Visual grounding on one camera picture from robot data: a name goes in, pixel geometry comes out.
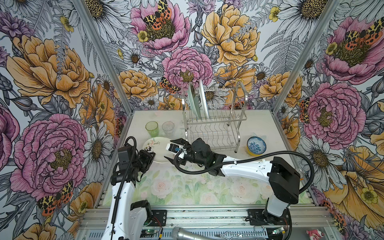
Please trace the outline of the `front aluminium rail base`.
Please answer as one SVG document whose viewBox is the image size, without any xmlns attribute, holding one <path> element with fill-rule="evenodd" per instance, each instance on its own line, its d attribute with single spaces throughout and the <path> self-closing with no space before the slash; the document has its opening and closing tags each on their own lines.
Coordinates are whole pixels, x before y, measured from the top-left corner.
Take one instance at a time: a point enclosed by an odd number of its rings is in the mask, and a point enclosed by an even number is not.
<svg viewBox="0 0 384 240">
<path fill-rule="evenodd" d="M 167 210 L 167 223 L 163 227 L 163 239 L 171 238 L 174 227 L 184 228 L 191 232 L 215 238 L 215 234 L 228 229 L 252 228 L 249 222 L 245 221 L 248 216 L 248 209 L 261 209 L 261 205 L 244 206 L 155 206 L 152 210 Z M 100 240 L 107 225 L 109 208 L 100 207 L 86 212 L 81 224 L 77 240 Z M 320 230 L 325 234 L 325 240 L 342 239 L 331 214 L 325 207 L 313 205 L 290 206 L 292 227 L 292 240 L 307 240 L 309 236 L 306 231 Z M 271 234 L 274 226 L 263 226 L 268 235 Z"/>
</svg>

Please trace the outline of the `right rear aluminium frame post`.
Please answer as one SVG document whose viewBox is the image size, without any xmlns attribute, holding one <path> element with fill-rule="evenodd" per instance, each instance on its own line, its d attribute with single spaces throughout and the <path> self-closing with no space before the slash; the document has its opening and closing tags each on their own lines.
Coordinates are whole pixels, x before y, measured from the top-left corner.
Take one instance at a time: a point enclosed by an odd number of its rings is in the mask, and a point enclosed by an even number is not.
<svg viewBox="0 0 384 240">
<path fill-rule="evenodd" d="M 306 42 L 303 50 L 301 51 L 299 58 L 290 73 L 290 76 L 288 77 L 284 87 L 282 88 L 281 93 L 279 94 L 279 96 L 277 97 L 273 105 L 273 108 L 272 108 L 273 114 L 277 113 L 278 109 L 280 108 L 280 106 L 288 96 L 288 93 L 290 92 L 291 88 L 296 82 L 302 70 L 302 67 L 304 66 L 304 64 L 306 63 L 306 60 L 309 58 L 311 54 L 310 51 L 315 47 L 316 43 L 320 39 L 322 32 L 329 26 L 329 22 L 331 21 L 331 18 L 336 12 L 340 2 L 341 1 L 339 0 L 327 2 L 318 23 L 315 25 L 314 32 L 309 35 L 308 41 Z"/>
</svg>

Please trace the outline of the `yellow plastic bowl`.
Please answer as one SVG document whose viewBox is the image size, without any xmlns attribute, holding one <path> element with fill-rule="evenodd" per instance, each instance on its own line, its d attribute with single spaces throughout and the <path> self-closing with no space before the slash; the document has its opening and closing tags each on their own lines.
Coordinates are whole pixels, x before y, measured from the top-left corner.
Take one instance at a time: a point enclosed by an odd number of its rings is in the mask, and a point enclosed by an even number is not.
<svg viewBox="0 0 384 240">
<path fill-rule="evenodd" d="M 247 146 L 247 152 L 250 156 L 257 157 L 262 154 L 264 154 L 266 151 L 266 148 L 263 146 L 259 145 L 254 145 L 254 146 Z"/>
</svg>

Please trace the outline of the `aluminium frame post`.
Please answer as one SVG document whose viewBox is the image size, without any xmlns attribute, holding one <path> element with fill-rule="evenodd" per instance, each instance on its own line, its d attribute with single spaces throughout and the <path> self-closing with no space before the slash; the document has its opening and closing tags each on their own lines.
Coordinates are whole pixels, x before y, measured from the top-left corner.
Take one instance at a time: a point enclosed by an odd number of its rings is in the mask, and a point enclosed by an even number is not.
<svg viewBox="0 0 384 240">
<path fill-rule="evenodd" d="M 331 18 L 336 12 L 340 2 L 341 1 L 339 0 L 327 2 L 318 23 L 315 25 L 314 32 L 309 35 L 308 41 L 306 42 L 303 50 L 301 51 L 299 58 L 290 73 L 290 76 L 288 77 L 284 87 L 282 88 L 281 93 L 279 94 L 279 96 L 277 97 L 273 105 L 273 108 L 272 108 L 273 114 L 277 113 L 278 109 L 280 108 L 280 106 L 288 96 L 288 93 L 290 92 L 291 88 L 296 82 L 302 70 L 302 67 L 304 66 L 304 64 L 306 63 L 306 60 L 309 58 L 311 54 L 310 51 L 315 47 L 316 43 L 320 39 L 322 32 L 329 26 L 329 22 L 331 21 Z"/>
<path fill-rule="evenodd" d="M 118 78 L 117 71 L 111 62 L 111 59 L 103 43 L 103 39 L 98 32 L 96 24 L 92 20 L 92 16 L 87 8 L 85 1 L 74 1 L 74 6 L 78 11 L 80 19 L 88 32 L 89 39 L 93 42 L 95 49 L 98 52 L 104 67 L 106 68 L 106 72 L 111 78 L 111 81 L 121 99 L 124 109 L 126 110 L 128 116 L 131 117 L 134 110 L 126 96 L 125 90 L 123 89 L 123 86 Z"/>
</svg>

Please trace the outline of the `clear pink glass tumbler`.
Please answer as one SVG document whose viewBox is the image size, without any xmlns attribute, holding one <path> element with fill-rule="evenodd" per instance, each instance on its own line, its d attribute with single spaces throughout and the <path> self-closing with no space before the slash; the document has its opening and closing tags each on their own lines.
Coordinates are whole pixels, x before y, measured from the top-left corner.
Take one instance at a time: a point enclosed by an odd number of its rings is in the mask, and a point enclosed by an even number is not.
<svg viewBox="0 0 384 240">
<path fill-rule="evenodd" d="M 168 138 L 172 138 L 175 132 L 175 124 L 171 121 L 164 122 L 162 130 Z"/>
</svg>

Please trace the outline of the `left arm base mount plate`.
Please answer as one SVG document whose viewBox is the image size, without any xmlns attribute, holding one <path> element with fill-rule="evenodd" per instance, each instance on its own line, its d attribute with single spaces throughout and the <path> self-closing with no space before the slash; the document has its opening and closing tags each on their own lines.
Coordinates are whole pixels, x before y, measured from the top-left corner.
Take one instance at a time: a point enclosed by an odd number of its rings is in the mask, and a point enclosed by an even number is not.
<svg viewBox="0 0 384 240">
<path fill-rule="evenodd" d="M 146 224 L 146 226 L 159 227 L 159 223 L 160 223 L 162 227 L 165 227 L 167 223 L 167 214 L 168 214 L 167 210 L 152 210 L 153 220 L 150 220 L 150 222 Z"/>
</svg>

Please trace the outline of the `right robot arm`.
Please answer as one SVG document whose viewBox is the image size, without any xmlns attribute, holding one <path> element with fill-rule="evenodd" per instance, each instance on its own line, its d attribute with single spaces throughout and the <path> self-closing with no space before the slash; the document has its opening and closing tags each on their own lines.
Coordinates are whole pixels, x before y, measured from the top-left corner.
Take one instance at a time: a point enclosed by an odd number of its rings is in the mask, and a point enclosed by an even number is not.
<svg viewBox="0 0 384 240">
<path fill-rule="evenodd" d="M 220 177 L 242 177 L 264 182 L 273 191 L 267 200 L 263 218 L 281 218 L 291 205 L 298 204 L 300 174 L 281 155 L 289 151 L 277 151 L 256 158 L 239 160 L 224 154 L 215 153 L 211 147 L 198 138 L 192 143 L 184 139 L 172 140 L 166 150 L 174 157 L 168 160 L 176 169 L 187 175 L 208 173 Z"/>
</svg>

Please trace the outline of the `pink white small toy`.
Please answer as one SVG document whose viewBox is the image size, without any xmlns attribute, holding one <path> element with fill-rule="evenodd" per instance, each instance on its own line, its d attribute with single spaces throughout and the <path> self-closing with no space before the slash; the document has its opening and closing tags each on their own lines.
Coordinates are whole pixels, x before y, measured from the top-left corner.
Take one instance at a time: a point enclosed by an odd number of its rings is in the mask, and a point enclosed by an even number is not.
<svg viewBox="0 0 384 240">
<path fill-rule="evenodd" d="M 310 240 L 320 240 L 325 236 L 325 234 L 320 230 L 309 230 L 309 231 L 306 231 L 306 233 L 309 236 Z"/>
</svg>

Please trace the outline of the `white watermelon pattern plate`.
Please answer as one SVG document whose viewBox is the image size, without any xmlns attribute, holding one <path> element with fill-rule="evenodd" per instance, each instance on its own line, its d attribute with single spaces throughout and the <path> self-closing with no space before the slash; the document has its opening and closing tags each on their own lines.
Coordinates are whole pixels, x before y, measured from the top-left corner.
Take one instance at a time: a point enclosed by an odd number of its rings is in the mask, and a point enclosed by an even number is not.
<svg viewBox="0 0 384 240">
<path fill-rule="evenodd" d="M 209 109 L 208 109 L 208 104 L 207 104 L 204 85 L 202 80 L 199 80 L 199 94 L 200 94 L 201 106 L 203 109 L 203 116 L 205 121 L 207 121 L 210 119 L 210 115 L 209 115 Z"/>
</svg>

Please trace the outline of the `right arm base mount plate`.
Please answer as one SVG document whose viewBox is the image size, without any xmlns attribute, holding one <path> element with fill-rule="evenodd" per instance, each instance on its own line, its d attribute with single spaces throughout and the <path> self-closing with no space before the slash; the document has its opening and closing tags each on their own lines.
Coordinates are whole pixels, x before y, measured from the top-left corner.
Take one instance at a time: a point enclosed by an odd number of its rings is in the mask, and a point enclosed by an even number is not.
<svg viewBox="0 0 384 240">
<path fill-rule="evenodd" d="M 245 221 L 249 222 L 251 226 L 288 226 L 291 223 L 291 216 L 287 209 L 283 211 L 283 215 L 281 217 L 269 214 L 264 209 L 248 209 L 247 213 L 248 216 L 245 218 Z"/>
</svg>

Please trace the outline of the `metal two-tier dish rack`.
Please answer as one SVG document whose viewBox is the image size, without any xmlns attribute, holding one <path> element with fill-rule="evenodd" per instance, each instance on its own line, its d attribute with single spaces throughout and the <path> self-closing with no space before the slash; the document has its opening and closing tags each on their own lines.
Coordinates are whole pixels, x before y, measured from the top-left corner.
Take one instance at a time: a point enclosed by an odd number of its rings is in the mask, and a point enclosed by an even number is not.
<svg viewBox="0 0 384 240">
<path fill-rule="evenodd" d="M 185 140 L 192 143 L 201 138 L 214 151 L 237 153 L 241 142 L 240 126 L 247 119 L 248 92 L 244 84 L 238 82 L 234 88 L 227 89 L 204 88 L 210 115 L 207 121 L 203 116 L 199 84 L 194 88 L 200 105 L 200 120 L 190 108 L 188 86 L 182 95 Z"/>
</svg>

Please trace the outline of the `left rear aluminium frame post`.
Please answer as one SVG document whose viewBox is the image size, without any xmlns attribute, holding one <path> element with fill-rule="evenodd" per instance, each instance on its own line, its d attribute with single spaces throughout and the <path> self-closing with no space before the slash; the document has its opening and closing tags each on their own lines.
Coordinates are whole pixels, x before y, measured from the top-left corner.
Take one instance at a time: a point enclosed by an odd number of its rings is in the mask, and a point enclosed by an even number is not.
<svg viewBox="0 0 384 240">
<path fill-rule="evenodd" d="M 85 1 L 74 1 L 74 6 L 78 11 L 80 19 L 88 32 L 89 39 L 93 42 L 95 49 L 98 52 L 104 67 L 106 68 L 106 72 L 111 78 L 111 81 L 121 99 L 124 109 L 126 110 L 128 116 L 131 117 L 134 110 L 126 96 L 125 90 L 123 89 L 123 86 L 118 78 L 117 71 L 111 62 L 111 59 L 103 43 L 103 39 L 98 32 L 96 24 L 92 20 L 92 16 L 87 8 Z"/>
</svg>

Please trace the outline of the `teal rimmed plate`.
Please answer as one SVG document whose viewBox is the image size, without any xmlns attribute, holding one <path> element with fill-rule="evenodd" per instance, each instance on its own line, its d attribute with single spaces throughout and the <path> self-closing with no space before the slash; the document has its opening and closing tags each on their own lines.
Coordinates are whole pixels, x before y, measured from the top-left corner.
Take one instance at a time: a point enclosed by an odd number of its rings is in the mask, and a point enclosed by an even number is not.
<svg viewBox="0 0 384 240">
<path fill-rule="evenodd" d="M 193 83 L 189 83 L 188 86 L 188 99 L 190 102 L 190 108 L 193 112 L 193 114 L 196 116 L 198 120 L 202 118 L 201 116 L 201 111 L 200 111 L 200 105 L 199 105 L 199 100 L 195 92 L 195 88 Z"/>
</svg>

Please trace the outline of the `green glass tumbler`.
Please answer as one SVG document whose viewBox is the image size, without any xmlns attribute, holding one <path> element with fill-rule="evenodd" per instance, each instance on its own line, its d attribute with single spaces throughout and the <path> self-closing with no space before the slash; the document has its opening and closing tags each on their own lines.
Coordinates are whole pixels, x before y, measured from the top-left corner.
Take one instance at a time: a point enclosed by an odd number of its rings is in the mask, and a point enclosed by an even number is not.
<svg viewBox="0 0 384 240">
<path fill-rule="evenodd" d="M 156 121 L 148 122 L 145 128 L 152 138 L 155 138 L 159 135 L 159 124 Z"/>
</svg>

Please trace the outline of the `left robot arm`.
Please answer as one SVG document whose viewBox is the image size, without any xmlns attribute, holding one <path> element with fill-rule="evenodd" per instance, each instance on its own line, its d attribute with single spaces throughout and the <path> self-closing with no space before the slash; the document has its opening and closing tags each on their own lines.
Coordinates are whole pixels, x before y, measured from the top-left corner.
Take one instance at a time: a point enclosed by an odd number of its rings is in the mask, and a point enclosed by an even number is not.
<svg viewBox="0 0 384 240">
<path fill-rule="evenodd" d="M 118 149 L 118 157 L 110 179 L 113 198 L 102 239 L 138 240 L 152 218 L 152 210 L 147 200 L 134 202 L 133 196 L 139 173 L 149 169 L 154 154 L 128 146 Z"/>
</svg>

